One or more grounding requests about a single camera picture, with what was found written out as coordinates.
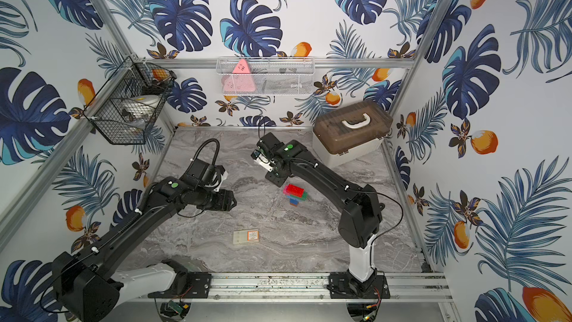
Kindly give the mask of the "red long lego brick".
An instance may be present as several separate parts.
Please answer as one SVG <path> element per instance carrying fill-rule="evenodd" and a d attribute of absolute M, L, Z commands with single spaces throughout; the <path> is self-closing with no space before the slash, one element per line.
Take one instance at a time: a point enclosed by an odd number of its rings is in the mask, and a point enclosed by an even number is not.
<path fill-rule="evenodd" d="M 297 197 L 301 197 L 303 192 L 305 192 L 305 189 L 299 187 L 299 186 L 295 186 L 293 184 L 289 184 L 286 186 L 290 192 L 290 195 L 295 195 Z"/>

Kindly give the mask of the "light blue long lego brick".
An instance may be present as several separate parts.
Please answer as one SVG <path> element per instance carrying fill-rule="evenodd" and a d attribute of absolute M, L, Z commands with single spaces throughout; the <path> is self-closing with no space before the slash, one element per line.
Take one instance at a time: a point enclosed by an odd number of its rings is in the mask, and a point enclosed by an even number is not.
<path fill-rule="evenodd" d="M 290 202 L 296 201 L 297 203 L 299 203 L 300 201 L 305 201 L 305 200 L 306 200 L 306 198 L 304 198 L 304 197 L 297 197 L 297 196 L 295 196 L 295 195 L 290 195 L 290 196 L 289 196 L 289 199 L 290 199 Z"/>

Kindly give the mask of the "green long lego brick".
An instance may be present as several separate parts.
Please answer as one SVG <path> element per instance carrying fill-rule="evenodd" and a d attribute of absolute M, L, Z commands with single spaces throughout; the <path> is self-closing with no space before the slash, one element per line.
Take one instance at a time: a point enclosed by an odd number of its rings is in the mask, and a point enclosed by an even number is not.
<path fill-rule="evenodd" d="M 308 199 L 308 192 L 303 192 L 301 197 L 296 198 L 299 201 L 306 201 Z"/>

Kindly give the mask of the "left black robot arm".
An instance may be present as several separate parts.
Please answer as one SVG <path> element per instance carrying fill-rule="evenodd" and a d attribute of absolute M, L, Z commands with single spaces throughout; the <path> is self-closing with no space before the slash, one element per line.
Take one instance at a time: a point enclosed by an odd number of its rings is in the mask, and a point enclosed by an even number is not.
<path fill-rule="evenodd" d="M 188 206 L 228 212 L 237 201 L 222 189 L 221 165 L 193 159 L 185 173 L 153 185 L 138 207 L 94 243 L 75 255 L 64 252 L 52 262 L 52 289 L 57 303 L 80 321 L 101 321 L 117 306 L 155 292 L 178 294 L 186 270 L 175 262 L 117 274 L 119 265 L 156 228 Z"/>

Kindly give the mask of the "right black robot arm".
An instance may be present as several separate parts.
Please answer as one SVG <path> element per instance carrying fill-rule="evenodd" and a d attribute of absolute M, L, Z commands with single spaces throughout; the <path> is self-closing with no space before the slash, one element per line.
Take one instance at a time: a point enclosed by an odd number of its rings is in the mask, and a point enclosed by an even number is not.
<path fill-rule="evenodd" d="M 338 232 L 349 245 L 348 273 L 360 283 L 370 280 L 376 272 L 373 241 L 382 222 L 378 192 L 369 184 L 359 186 L 341 177 L 302 143 L 282 143 L 271 133 L 257 141 L 251 157 L 267 170 L 265 178 L 275 186 L 298 177 L 334 204 L 341 213 Z"/>

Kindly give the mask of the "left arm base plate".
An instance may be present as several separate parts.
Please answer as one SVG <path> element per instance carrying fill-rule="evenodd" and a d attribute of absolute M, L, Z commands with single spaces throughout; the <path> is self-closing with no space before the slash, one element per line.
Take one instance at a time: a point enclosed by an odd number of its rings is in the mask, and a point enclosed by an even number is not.
<path fill-rule="evenodd" d="M 148 298 L 156 299 L 207 299 L 211 288 L 212 275 L 203 272 L 178 273 L 171 287 L 162 292 L 153 292 Z"/>

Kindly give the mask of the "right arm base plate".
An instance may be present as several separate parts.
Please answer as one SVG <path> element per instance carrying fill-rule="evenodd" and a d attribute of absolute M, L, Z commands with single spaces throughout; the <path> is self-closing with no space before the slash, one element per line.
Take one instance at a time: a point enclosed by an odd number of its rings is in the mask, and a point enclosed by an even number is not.
<path fill-rule="evenodd" d="M 331 273 L 326 288 L 331 299 L 390 299 L 387 278 L 377 271 L 365 282 L 353 277 L 349 271 Z"/>

